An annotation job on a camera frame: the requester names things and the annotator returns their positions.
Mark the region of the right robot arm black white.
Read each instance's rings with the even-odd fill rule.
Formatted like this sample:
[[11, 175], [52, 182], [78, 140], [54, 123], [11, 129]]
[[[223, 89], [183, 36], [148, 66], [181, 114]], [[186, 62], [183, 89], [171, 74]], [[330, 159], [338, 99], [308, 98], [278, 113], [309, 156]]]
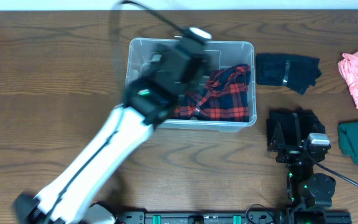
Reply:
[[268, 151], [276, 152], [276, 161], [288, 167], [287, 196], [292, 201], [276, 216], [276, 223], [326, 223], [324, 211], [332, 206], [336, 181], [333, 177], [314, 172], [314, 165], [325, 159], [331, 148], [328, 136], [309, 133], [306, 139], [296, 129], [296, 143], [285, 142], [280, 123], [275, 125]]

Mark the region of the red navy plaid shirt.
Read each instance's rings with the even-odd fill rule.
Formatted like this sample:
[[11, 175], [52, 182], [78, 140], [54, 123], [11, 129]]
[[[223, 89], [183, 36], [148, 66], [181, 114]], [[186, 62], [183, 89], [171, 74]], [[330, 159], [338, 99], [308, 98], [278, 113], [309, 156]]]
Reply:
[[185, 94], [173, 119], [248, 122], [250, 75], [251, 67], [244, 63], [215, 70], [201, 91]]

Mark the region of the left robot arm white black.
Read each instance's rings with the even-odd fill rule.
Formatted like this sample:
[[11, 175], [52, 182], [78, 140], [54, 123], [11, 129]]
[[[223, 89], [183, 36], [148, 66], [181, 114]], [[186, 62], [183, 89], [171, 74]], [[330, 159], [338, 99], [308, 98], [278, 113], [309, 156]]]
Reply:
[[158, 59], [124, 90], [122, 104], [78, 157], [36, 196], [13, 203], [19, 223], [79, 223], [95, 195], [126, 157], [168, 119], [186, 92], [196, 88], [208, 64], [204, 41], [182, 37], [158, 44]]

